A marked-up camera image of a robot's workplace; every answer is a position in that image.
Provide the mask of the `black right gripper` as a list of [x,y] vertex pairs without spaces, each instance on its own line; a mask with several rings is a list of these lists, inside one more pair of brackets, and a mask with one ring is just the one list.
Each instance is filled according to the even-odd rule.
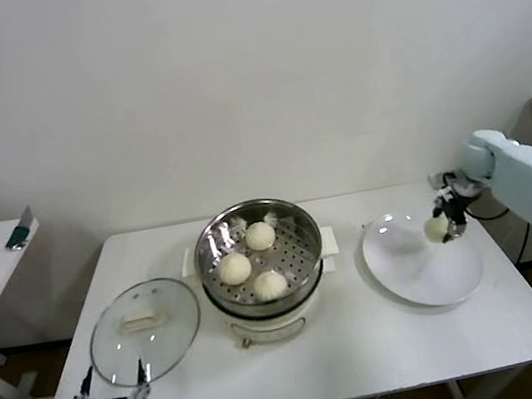
[[443,242],[448,243],[461,236],[465,233],[466,225],[465,224],[456,224],[460,222],[465,222],[465,204],[462,198],[455,192],[440,194],[436,198],[436,203],[433,206],[433,215],[435,218],[440,218],[443,214],[449,223],[447,230],[443,235]]

